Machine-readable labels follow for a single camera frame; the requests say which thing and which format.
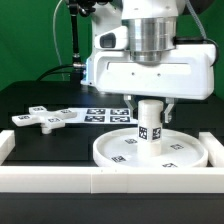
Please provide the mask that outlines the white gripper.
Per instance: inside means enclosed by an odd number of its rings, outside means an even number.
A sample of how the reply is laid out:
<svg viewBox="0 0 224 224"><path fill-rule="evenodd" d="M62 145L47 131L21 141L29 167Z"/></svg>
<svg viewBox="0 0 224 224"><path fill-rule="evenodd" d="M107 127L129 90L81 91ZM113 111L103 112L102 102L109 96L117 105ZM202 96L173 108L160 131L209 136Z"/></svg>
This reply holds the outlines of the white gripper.
<svg viewBox="0 0 224 224"><path fill-rule="evenodd" d="M89 59L86 84L98 91L127 94L124 102L134 117L137 104L133 95L168 97L161 122L172 120L174 98L206 99L214 90L213 44L177 45L165 51L159 63L136 63L128 51L101 51Z"/></svg>

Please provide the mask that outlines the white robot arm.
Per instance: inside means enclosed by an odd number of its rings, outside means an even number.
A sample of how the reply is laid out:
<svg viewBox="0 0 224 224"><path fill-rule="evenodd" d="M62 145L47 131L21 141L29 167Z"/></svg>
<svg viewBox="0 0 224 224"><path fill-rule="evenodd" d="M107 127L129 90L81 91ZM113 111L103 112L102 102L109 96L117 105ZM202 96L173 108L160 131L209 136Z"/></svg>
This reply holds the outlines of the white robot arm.
<svg viewBox="0 0 224 224"><path fill-rule="evenodd" d="M98 4L92 19L92 53L84 85L122 94L129 108L136 95L163 97L165 120L177 99L204 100L214 90L216 45L176 36L177 18L189 0L121 0Z"/></svg>

